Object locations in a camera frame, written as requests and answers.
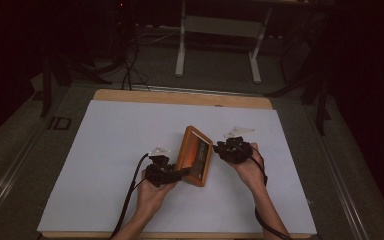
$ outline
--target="floor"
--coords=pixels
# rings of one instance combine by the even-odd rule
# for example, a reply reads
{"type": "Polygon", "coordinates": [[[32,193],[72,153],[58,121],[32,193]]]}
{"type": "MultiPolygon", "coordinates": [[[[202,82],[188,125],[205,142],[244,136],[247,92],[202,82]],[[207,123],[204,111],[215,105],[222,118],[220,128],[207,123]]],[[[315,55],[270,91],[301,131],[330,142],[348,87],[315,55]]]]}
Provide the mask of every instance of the floor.
{"type": "MultiPolygon", "coordinates": [[[[279,65],[281,40],[268,39],[257,60],[263,82],[252,82],[242,48],[202,45],[188,36],[183,77],[174,76],[177,38],[140,37],[131,74],[133,90],[188,91],[263,97],[285,82],[279,65]]],[[[133,62],[135,53],[130,52],[133,62]]],[[[29,99],[0,128],[0,239],[36,239],[41,214],[64,165],[89,101],[99,88],[121,88],[126,69],[98,85],[73,73],[70,87],[54,89],[50,114],[29,99]],[[48,129],[52,117],[70,118],[67,130],[48,129]]],[[[364,158],[329,96],[325,136],[314,124],[316,105],[303,105],[302,89],[272,98],[319,232],[311,239],[384,239],[384,201],[364,158]]]]}

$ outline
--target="wire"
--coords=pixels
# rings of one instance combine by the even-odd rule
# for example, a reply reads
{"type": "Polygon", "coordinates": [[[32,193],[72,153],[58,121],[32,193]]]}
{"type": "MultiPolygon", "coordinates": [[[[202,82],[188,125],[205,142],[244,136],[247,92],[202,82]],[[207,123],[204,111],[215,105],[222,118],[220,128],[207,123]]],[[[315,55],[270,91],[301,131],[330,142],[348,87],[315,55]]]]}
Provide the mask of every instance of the wire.
{"type": "Polygon", "coordinates": [[[129,89],[132,90],[132,83],[131,83],[131,81],[130,81],[130,71],[132,70],[133,65],[134,65],[135,62],[136,62],[136,59],[137,59],[137,57],[138,57],[138,52],[137,52],[136,49],[135,49],[134,47],[132,47],[131,45],[129,45],[129,47],[133,49],[135,55],[134,55],[133,61],[132,61],[132,63],[130,64],[130,66],[129,66],[129,64],[127,63],[128,61],[126,60],[127,72],[126,72],[126,74],[125,74],[124,77],[123,77],[123,81],[121,82],[121,90],[124,90],[124,84],[125,84],[125,82],[126,82],[126,78],[127,78],[128,81],[129,81],[129,89]]]}
{"type": "Polygon", "coordinates": [[[148,89],[148,91],[151,91],[151,89],[149,89],[148,84],[147,84],[147,82],[149,81],[149,76],[144,74],[144,73],[139,72],[136,69],[136,67],[134,67],[134,66],[132,67],[132,70],[136,73],[136,76],[139,78],[139,81],[140,81],[138,83],[132,82],[132,84],[144,85],[148,89]]]}
{"type": "Polygon", "coordinates": [[[39,236],[37,236],[36,240],[40,240],[40,239],[42,239],[42,237],[43,237],[43,234],[40,233],[39,236]]]}
{"type": "Polygon", "coordinates": [[[270,227],[269,225],[267,225],[267,223],[265,223],[263,221],[263,219],[260,217],[260,214],[258,213],[257,211],[257,208],[255,208],[255,218],[257,218],[257,221],[258,223],[260,223],[260,225],[265,228],[266,230],[268,230],[269,232],[273,233],[274,235],[276,235],[277,237],[279,237],[280,239],[283,239],[283,240],[292,240],[291,237],[277,231],[276,229],[270,227]]]}
{"type": "Polygon", "coordinates": [[[264,171],[264,167],[261,166],[260,163],[258,163],[257,160],[255,160],[254,157],[249,156],[249,158],[251,158],[251,160],[252,160],[255,164],[257,164],[257,167],[260,169],[261,173],[265,176],[266,173],[265,173],[265,171],[264,171]]]}
{"type": "Polygon", "coordinates": [[[317,236],[318,239],[323,240],[322,235],[317,233],[316,236],[317,236]]]}
{"type": "Polygon", "coordinates": [[[156,42],[158,42],[158,41],[160,41],[160,40],[163,40],[164,38],[168,38],[168,37],[173,36],[173,35],[175,35],[176,33],[179,33],[179,32],[180,32],[180,31],[175,31],[175,32],[169,33],[169,34],[167,34],[167,35],[165,35],[165,36],[162,36],[162,37],[160,37],[160,38],[157,38],[157,39],[155,39],[155,40],[152,40],[152,41],[149,41],[149,42],[142,42],[142,43],[139,43],[139,44],[140,44],[140,45],[148,45],[148,44],[156,43],[156,42]]]}
{"type": "Polygon", "coordinates": [[[257,153],[258,153],[258,155],[260,155],[260,158],[263,160],[263,162],[264,162],[264,158],[263,158],[263,156],[261,156],[261,153],[258,151],[258,149],[256,149],[255,147],[253,147],[253,146],[251,146],[251,148],[252,149],[254,149],[257,153]]]}
{"type": "Polygon", "coordinates": [[[143,157],[140,159],[140,161],[138,163],[138,166],[136,167],[135,175],[133,176],[132,183],[130,184],[130,187],[129,187],[129,191],[127,192],[126,199],[124,200],[123,209],[121,211],[120,218],[119,218],[117,225],[115,226],[114,231],[112,232],[109,239],[112,239],[115,236],[115,234],[117,234],[117,232],[120,230],[121,224],[123,223],[124,217],[126,216],[126,211],[127,211],[127,207],[129,206],[130,197],[132,196],[133,190],[137,187],[137,186],[135,186],[136,176],[138,175],[139,168],[142,165],[142,162],[146,157],[148,157],[148,153],[143,155],[143,157]]]}
{"type": "Polygon", "coordinates": [[[143,33],[138,36],[138,38],[145,37],[145,36],[165,36],[167,33],[143,33]]]}
{"type": "Polygon", "coordinates": [[[138,184],[136,184],[136,186],[133,189],[136,189],[145,180],[146,180],[146,176],[138,184]]]}

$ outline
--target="white table leg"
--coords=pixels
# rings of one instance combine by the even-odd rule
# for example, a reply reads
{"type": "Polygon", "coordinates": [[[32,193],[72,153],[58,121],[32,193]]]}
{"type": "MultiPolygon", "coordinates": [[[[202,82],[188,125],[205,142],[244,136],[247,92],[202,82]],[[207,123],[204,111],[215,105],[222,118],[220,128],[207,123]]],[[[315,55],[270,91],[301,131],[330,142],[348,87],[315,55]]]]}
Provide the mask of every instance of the white table leg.
{"type": "Polygon", "coordinates": [[[269,22],[272,10],[273,10],[272,8],[269,8],[267,10],[264,22],[261,23],[261,27],[258,32],[257,44],[255,45],[254,51],[249,53],[249,62],[251,64],[252,78],[254,80],[254,83],[257,83],[257,84],[261,83],[260,71],[258,69],[258,64],[257,64],[257,55],[258,55],[258,51],[260,51],[261,42],[264,39],[264,33],[266,32],[267,24],[269,22]]]}
{"type": "Polygon", "coordinates": [[[176,63],[176,72],[174,73],[176,77],[183,76],[183,65],[185,63],[185,9],[186,9],[186,0],[182,0],[182,17],[180,19],[180,46],[179,52],[177,54],[177,63],[176,63]]]}

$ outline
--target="wooden block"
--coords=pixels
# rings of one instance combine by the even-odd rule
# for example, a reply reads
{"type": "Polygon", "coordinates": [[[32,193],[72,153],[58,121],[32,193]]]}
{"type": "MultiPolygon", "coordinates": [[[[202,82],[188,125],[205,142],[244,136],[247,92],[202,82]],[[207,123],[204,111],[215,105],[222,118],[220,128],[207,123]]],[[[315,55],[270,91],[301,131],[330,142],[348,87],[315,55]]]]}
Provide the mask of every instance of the wooden block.
{"type": "Polygon", "coordinates": [[[186,128],[175,166],[175,170],[191,168],[190,175],[183,177],[184,181],[198,187],[205,185],[212,145],[211,139],[194,126],[186,128]]]}

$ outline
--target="white paper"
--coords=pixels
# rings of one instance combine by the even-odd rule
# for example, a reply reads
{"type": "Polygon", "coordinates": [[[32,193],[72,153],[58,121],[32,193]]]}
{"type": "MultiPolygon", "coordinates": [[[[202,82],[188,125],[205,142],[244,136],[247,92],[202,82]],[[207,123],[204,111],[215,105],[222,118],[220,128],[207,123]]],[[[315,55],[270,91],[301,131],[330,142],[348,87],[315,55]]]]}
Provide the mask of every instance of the white paper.
{"type": "MultiPolygon", "coordinates": [[[[259,145],[267,188],[285,226],[290,233],[316,233],[275,110],[110,101],[90,102],[38,231],[112,232],[140,158],[161,146],[175,163],[189,125],[214,143],[225,141],[234,126],[255,129],[244,140],[259,145]]],[[[124,223],[135,205],[136,193],[124,223]]],[[[236,172],[213,152],[205,187],[180,182],[144,232],[261,232],[254,207],[236,172]]]]}

